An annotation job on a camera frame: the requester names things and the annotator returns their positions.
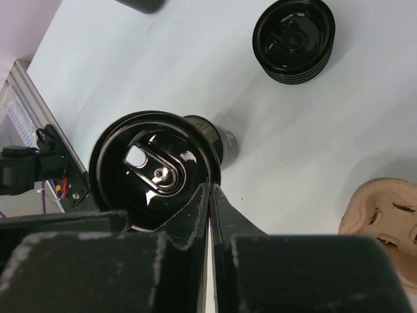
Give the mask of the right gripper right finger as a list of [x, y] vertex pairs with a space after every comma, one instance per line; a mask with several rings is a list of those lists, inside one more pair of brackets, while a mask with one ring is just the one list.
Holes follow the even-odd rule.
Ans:
[[381, 244], [355, 235], [269, 235], [210, 191], [217, 312], [411, 312]]

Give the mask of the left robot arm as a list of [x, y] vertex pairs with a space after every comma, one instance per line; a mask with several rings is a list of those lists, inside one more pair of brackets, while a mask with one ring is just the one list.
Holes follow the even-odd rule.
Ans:
[[62, 177], [65, 168], [65, 159], [59, 153], [40, 152], [33, 147], [4, 147], [1, 151], [1, 195], [23, 194], [34, 189], [36, 182]]

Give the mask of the dark takeout coffee cup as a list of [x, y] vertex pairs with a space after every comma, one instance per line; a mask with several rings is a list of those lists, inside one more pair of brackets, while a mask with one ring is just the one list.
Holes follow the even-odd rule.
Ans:
[[186, 115], [184, 118], [199, 129], [212, 144], [218, 155], [222, 170], [233, 165], [238, 157], [239, 146], [236, 136], [230, 130], [215, 125], [199, 115]]

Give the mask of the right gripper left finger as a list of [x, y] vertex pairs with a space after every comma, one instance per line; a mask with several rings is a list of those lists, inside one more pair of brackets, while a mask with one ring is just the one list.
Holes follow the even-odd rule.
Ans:
[[4, 218], [2, 312], [204, 312], [209, 186], [154, 231], [124, 211]]

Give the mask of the black plastic cup lid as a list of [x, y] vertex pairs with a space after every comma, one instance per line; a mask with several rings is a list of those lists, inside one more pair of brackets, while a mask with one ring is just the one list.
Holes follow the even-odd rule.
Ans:
[[135, 228], [154, 230], [182, 209], [200, 184], [220, 183], [220, 159], [185, 118], [129, 113], [110, 124], [89, 161], [91, 195], [101, 211], [125, 210]]

